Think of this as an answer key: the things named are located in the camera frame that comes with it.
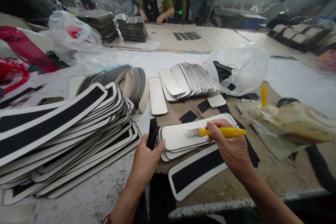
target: apron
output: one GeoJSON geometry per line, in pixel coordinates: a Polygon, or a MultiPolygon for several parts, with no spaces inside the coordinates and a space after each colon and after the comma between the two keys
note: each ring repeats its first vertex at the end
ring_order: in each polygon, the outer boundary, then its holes
{"type": "Polygon", "coordinates": [[[148,22],[156,22],[156,19],[160,16],[157,0],[144,0],[144,4],[148,22]]]}

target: yellow brush handle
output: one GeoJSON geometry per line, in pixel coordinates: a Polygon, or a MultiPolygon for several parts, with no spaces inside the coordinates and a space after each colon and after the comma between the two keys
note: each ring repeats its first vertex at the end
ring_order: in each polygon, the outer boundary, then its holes
{"type": "MultiPolygon", "coordinates": [[[[243,129],[236,129],[236,128],[219,128],[223,136],[225,137],[238,137],[240,135],[246,135],[246,131],[243,129]]],[[[210,135],[210,132],[208,129],[199,129],[199,133],[201,137],[204,137],[206,135],[210,135]]]]}
{"type": "Polygon", "coordinates": [[[264,84],[261,89],[261,107],[267,107],[267,87],[264,84]]]}

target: brush bristles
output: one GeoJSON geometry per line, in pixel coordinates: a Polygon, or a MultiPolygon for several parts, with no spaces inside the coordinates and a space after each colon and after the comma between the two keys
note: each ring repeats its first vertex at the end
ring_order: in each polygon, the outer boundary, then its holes
{"type": "Polygon", "coordinates": [[[184,131],[184,135],[188,138],[193,138],[193,137],[197,137],[199,135],[199,131],[198,129],[186,129],[184,131]]]}

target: person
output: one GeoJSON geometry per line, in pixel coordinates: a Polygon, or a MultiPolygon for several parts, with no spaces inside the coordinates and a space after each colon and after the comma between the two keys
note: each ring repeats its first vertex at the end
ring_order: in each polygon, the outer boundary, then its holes
{"type": "MultiPolygon", "coordinates": [[[[215,141],[219,152],[234,174],[253,199],[259,212],[267,223],[303,223],[271,190],[266,181],[254,169],[247,150],[244,136],[225,138],[219,127],[233,127],[225,119],[208,121],[206,129],[211,136],[207,141],[215,141]]],[[[124,190],[109,215],[111,224],[130,224],[139,199],[151,180],[161,154],[165,151],[162,140],[153,151],[146,147],[148,134],[145,134],[136,148],[131,173],[124,190]]]]}
{"type": "Polygon", "coordinates": [[[172,0],[140,0],[140,15],[145,22],[160,25],[174,14],[172,0]]]}
{"type": "Polygon", "coordinates": [[[278,0],[277,3],[268,7],[260,15],[269,20],[276,18],[280,12],[286,10],[285,1],[286,0],[278,0]]]}

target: red bag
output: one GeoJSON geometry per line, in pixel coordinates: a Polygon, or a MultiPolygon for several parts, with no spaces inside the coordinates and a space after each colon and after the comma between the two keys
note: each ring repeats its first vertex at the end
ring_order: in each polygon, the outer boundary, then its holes
{"type": "Polygon", "coordinates": [[[58,70],[58,66],[20,29],[12,26],[0,26],[0,39],[5,41],[16,55],[28,65],[34,63],[46,72],[58,70]]]}
{"type": "Polygon", "coordinates": [[[7,94],[27,82],[28,68],[22,62],[0,58],[0,79],[5,80],[0,88],[7,94]]]}

